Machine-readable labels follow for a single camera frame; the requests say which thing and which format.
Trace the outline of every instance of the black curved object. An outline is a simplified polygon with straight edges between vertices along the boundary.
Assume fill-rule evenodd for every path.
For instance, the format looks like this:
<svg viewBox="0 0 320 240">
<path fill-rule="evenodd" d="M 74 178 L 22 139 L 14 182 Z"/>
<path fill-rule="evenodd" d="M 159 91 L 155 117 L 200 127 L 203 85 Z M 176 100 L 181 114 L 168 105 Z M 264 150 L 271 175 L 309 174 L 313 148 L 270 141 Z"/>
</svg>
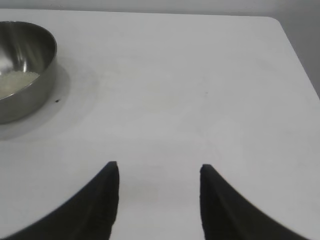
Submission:
<svg viewBox="0 0 320 240">
<path fill-rule="evenodd" d="M 200 171 L 200 210 L 206 240 L 307 240 L 253 206 L 208 164 Z"/>
<path fill-rule="evenodd" d="M 3 240 L 108 240 L 117 216 L 119 170 L 109 162 L 65 204 Z"/>
</svg>

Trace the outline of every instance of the stainless steel bowl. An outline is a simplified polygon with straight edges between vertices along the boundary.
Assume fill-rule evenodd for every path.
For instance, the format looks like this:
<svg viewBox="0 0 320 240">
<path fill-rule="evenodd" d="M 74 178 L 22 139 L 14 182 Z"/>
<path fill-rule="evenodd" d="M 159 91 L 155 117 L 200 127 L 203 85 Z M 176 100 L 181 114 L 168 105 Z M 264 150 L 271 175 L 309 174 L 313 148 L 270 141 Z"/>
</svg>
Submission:
<svg viewBox="0 0 320 240">
<path fill-rule="evenodd" d="M 0 98 L 0 124 L 18 120 L 45 103 L 56 80 L 56 55 L 56 40 L 43 27 L 21 21 L 0 22 L 0 74 L 39 74 L 29 85 Z"/>
</svg>

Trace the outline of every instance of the white tabletop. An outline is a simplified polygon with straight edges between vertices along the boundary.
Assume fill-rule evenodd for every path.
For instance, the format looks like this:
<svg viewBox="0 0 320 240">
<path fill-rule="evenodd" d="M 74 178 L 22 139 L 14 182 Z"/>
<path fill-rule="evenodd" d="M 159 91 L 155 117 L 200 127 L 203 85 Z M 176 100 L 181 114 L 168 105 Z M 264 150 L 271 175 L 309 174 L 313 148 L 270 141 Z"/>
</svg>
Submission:
<svg viewBox="0 0 320 240">
<path fill-rule="evenodd" d="M 118 161 L 111 239 L 203 239 L 208 163 L 320 240 L 320 102 L 276 20 L 0 9 L 4 20 L 51 31 L 59 67 L 48 103 L 0 126 L 0 237 Z"/>
</svg>

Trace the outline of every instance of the rice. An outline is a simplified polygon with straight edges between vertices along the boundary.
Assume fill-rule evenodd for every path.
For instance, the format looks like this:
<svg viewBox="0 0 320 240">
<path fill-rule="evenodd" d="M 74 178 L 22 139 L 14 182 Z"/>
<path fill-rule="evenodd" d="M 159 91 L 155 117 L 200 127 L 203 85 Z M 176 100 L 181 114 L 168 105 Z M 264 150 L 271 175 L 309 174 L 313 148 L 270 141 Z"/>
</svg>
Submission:
<svg viewBox="0 0 320 240">
<path fill-rule="evenodd" d="M 14 94 L 39 77 L 35 72 L 11 71 L 0 75 L 0 99 Z"/>
</svg>

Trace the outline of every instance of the bowl rim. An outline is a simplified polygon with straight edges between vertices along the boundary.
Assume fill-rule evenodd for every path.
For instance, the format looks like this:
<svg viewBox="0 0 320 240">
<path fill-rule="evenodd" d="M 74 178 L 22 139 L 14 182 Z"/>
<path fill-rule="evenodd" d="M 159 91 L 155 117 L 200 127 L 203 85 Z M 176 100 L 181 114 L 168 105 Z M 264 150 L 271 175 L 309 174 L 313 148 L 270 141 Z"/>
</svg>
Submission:
<svg viewBox="0 0 320 240">
<path fill-rule="evenodd" d="M 49 31 L 47 30 L 46 28 L 44 28 L 43 26 L 40 26 L 38 24 L 35 24 L 35 23 L 32 23 L 32 22 L 28 22 L 28 21 L 15 21 L 15 20 L 6 20 L 6 21 L 0 21 L 0 25 L 1 24 L 26 24 L 26 25 L 30 25 L 30 26 L 34 26 L 34 27 L 37 27 L 39 29 L 42 29 L 43 31 L 45 31 L 47 34 L 49 34 L 49 36 L 52 38 L 53 40 L 53 44 L 54 44 L 54 52 L 53 52 L 53 57 L 49 63 L 49 65 L 44 69 L 44 72 L 51 66 L 51 64 L 54 62 L 55 58 L 57 57 L 57 52 L 58 52 L 58 44 L 57 44 L 57 41 L 56 41 L 56 38 L 54 37 L 54 35 Z M 15 95 L 19 94 L 20 92 L 24 91 L 25 89 L 27 89 L 30 85 L 32 85 L 33 83 L 35 83 L 40 77 L 41 75 L 43 74 L 42 73 L 39 73 L 39 76 L 37 76 L 32 82 L 30 82 L 28 85 L 18 89 L 17 91 L 11 93 L 10 95 L 8 96 L 4 96 L 4 97 L 0 97 L 0 102 L 4 99 L 8 99 L 8 98 L 11 98 L 11 97 L 14 97 Z"/>
</svg>

